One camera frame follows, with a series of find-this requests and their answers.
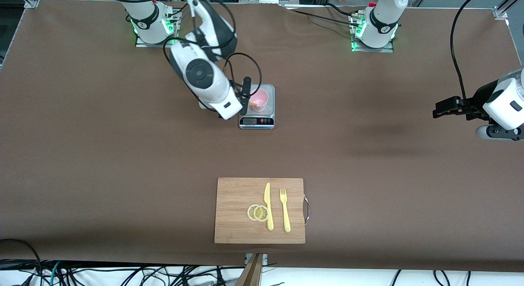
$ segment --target brown paper backdrop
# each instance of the brown paper backdrop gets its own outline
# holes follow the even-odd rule
[[[133,47],[119,3],[26,10],[0,73],[0,236],[43,259],[242,264],[259,251],[279,266],[524,270],[524,145],[431,117],[460,94],[456,9],[406,10],[395,53],[370,54],[350,52],[343,25],[231,8],[237,51],[277,90],[272,131],[200,110],[161,49]],[[456,32],[469,95],[519,65],[490,10],[465,10]],[[304,178],[307,243],[214,244],[218,177]]]

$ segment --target pink cup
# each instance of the pink cup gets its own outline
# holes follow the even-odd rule
[[[263,110],[266,109],[268,100],[269,100],[269,95],[267,94],[267,92],[263,90],[262,88],[259,88],[258,91],[249,98],[249,103],[256,105],[256,106],[251,106],[253,111],[262,112]]]

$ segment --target metal handle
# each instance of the metal handle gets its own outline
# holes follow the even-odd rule
[[[304,201],[305,201],[306,207],[307,207],[307,215],[306,215],[305,220],[304,220],[304,225],[305,225],[305,224],[307,224],[307,220],[309,219],[309,201],[305,197],[305,194],[304,194]]]

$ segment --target yellow plastic fork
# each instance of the yellow plastic fork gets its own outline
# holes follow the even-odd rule
[[[290,232],[291,224],[289,223],[288,207],[286,206],[286,203],[288,202],[286,189],[280,189],[280,202],[282,202],[282,209],[284,210],[284,230]]]

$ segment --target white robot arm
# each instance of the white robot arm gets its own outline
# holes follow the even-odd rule
[[[385,47],[395,36],[398,20],[408,6],[409,0],[378,0],[376,6],[367,7],[362,27],[355,36],[372,48]]]
[[[202,18],[184,40],[170,49],[169,61],[174,71],[199,100],[203,109],[214,109],[224,120],[237,114],[242,104],[227,77],[215,64],[235,52],[237,36],[233,27],[204,0],[186,0]]]
[[[163,43],[174,33],[173,8],[158,1],[136,1],[140,0],[120,0],[131,17],[135,33],[145,43]]]
[[[486,120],[477,128],[485,140],[522,140],[524,127],[524,67],[509,72],[498,80],[480,87],[465,101],[451,97],[436,103],[433,118],[466,115],[466,120]]]

